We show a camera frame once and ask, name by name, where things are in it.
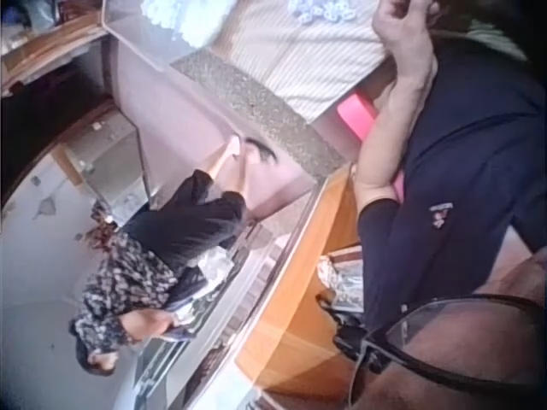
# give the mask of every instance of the wooden counter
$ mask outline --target wooden counter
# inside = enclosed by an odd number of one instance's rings
[[[326,182],[283,278],[240,350],[236,363],[257,387],[284,395],[340,401],[353,364],[332,344],[335,324],[318,307],[325,290],[320,255],[358,242],[349,167]]]

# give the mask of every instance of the striped cloth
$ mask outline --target striped cloth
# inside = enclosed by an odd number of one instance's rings
[[[354,0],[357,18],[353,21],[318,20],[309,26],[300,25],[286,5],[286,0],[239,0],[211,51],[311,123],[385,59],[372,29],[378,0]],[[492,26],[474,20],[462,32],[451,30],[435,33],[473,38],[523,58]]]

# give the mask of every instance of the eyeglasses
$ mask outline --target eyeglasses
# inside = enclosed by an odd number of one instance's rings
[[[402,318],[369,333],[362,340],[348,397],[350,408],[364,389],[366,370],[381,373],[392,362],[453,390],[498,397],[535,397],[541,392],[541,386],[535,383],[544,380],[544,360],[538,360],[536,354],[529,357],[532,357],[532,366],[538,368],[537,377],[528,379],[520,375],[510,381],[503,380],[496,366],[478,367],[484,366],[479,360],[474,363],[476,366],[467,366],[469,360],[443,360],[442,364],[437,360],[439,350],[442,356],[443,352],[454,353],[454,348],[465,346],[466,340],[473,340],[476,347],[477,340],[488,341],[493,337],[498,337],[497,342],[499,337],[525,341],[523,345],[514,346],[515,349],[521,347],[519,351],[522,346],[529,349],[537,344],[538,354],[544,354],[544,316],[545,309],[534,302],[500,295],[434,299],[411,308]],[[480,354],[480,351],[469,353]]]

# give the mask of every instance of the person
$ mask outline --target person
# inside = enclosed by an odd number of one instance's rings
[[[364,366],[351,409],[545,408],[546,278],[543,248],[474,295],[426,302],[370,335],[392,360],[379,375]]]
[[[482,44],[433,42],[438,12],[380,0],[373,17],[397,79],[354,176],[368,331],[417,302],[469,295],[547,245],[544,87]]]
[[[238,175],[220,198],[209,189],[227,161],[238,159]],[[91,374],[109,376],[118,351],[147,337],[187,335],[166,309],[186,268],[204,252],[226,246],[244,223],[249,170],[275,153],[264,143],[232,136],[204,171],[197,169],[158,211],[136,215],[109,242],[109,253],[88,278],[78,314],[69,325],[76,359]]]

